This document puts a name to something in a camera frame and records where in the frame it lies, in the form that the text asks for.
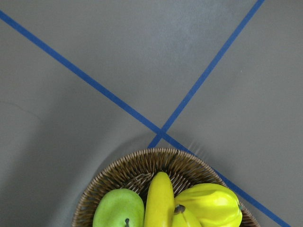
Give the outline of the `yellow banana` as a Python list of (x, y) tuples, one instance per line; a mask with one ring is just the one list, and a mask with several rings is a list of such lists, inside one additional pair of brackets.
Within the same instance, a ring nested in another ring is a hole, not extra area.
[(172, 227), (201, 227), (201, 224), (191, 211), (178, 204), (174, 210)]
[(144, 226), (172, 226), (174, 209), (174, 192), (170, 178), (165, 172), (159, 172), (149, 186)]

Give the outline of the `brown wicker basket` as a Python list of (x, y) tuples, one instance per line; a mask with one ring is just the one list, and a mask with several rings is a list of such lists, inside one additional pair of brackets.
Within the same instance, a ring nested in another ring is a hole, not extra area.
[(100, 200), (115, 189), (136, 192), (143, 203), (159, 204), (160, 212), (173, 211), (173, 197), (199, 183), (226, 186), (203, 160), (173, 148), (149, 148), (114, 161), (103, 168), (84, 190), (73, 215), (73, 227), (91, 227)]

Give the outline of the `brown paper table mat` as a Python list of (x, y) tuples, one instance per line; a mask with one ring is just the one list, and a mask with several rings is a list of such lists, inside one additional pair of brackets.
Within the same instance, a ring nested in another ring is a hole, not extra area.
[(153, 147), (302, 226), (302, 1), (1, 1), (1, 226), (69, 227), (99, 170)]

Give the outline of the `green pear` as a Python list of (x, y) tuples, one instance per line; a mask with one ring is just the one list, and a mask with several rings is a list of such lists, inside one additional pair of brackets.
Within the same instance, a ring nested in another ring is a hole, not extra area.
[(94, 214), (94, 227), (142, 227), (144, 204), (129, 189), (115, 189), (104, 195)]

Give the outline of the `yellow starfruit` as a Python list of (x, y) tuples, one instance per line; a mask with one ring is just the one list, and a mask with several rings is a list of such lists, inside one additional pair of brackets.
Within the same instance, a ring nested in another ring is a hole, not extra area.
[(185, 206), (203, 227), (238, 227), (242, 221), (238, 197), (219, 184), (201, 183), (185, 189), (175, 197), (175, 204)]

